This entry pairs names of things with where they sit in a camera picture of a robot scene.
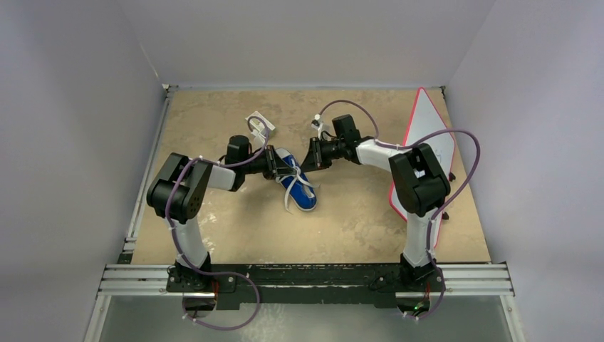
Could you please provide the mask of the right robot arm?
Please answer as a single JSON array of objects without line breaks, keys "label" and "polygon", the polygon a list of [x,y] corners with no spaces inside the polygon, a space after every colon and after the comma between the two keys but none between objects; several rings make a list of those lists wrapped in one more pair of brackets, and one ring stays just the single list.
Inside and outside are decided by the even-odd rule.
[{"label": "right robot arm", "polygon": [[449,177],[427,140],[451,131],[438,130],[410,146],[391,147],[375,141],[373,137],[361,136],[349,114],[334,118],[332,124],[334,138],[311,138],[308,153],[301,163],[302,172],[324,170],[332,165],[333,160],[340,158],[390,172],[398,201],[407,213],[400,281],[407,289],[420,288],[437,270],[432,225],[451,191]]}]

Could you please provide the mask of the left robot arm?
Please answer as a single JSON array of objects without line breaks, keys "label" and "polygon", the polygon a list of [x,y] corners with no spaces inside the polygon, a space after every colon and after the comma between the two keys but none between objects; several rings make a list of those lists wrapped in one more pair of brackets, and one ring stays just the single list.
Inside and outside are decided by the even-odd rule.
[{"label": "left robot arm", "polygon": [[204,291],[217,275],[197,220],[207,189],[235,192],[253,174],[267,180],[296,175],[271,145],[253,151],[247,137],[234,135],[226,148],[221,162],[171,153],[147,191],[147,204],[166,222],[177,251],[168,291]]}]

